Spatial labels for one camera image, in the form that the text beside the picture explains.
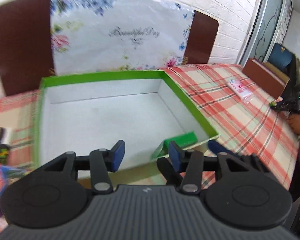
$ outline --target silver screw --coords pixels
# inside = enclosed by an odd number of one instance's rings
[[[183,190],[185,192],[196,192],[199,188],[195,184],[185,184]]]
[[[108,184],[106,182],[99,182],[94,185],[94,188],[99,191],[106,191],[106,190],[110,189],[110,184]]]

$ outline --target glass panel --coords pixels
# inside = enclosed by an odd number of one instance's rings
[[[267,1],[263,20],[249,57],[257,58],[260,61],[264,60],[273,38],[274,31],[277,27],[282,3],[283,0]]]

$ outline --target red plaid tablecloth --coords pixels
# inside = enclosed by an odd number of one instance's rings
[[[285,119],[269,108],[273,100],[234,64],[186,65],[163,68],[198,105],[220,134],[218,142],[233,152],[255,153],[289,188],[299,143]],[[255,95],[243,103],[227,86],[240,80]],[[204,172],[203,186],[215,181],[214,172]]]

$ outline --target gray ribbed panel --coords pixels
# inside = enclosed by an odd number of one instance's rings
[[[283,227],[243,231],[214,219],[196,197],[167,186],[120,186],[94,197],[75,220],[51,229],[9,226],[0,240],[294,240]]]

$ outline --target brown board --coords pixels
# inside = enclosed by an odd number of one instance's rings
[[[207,63],[218,21],[195,11],[185,58]],[[0,77],[7,96],[35,90],[54,73],[50,0],[15,0],[0,6]]]

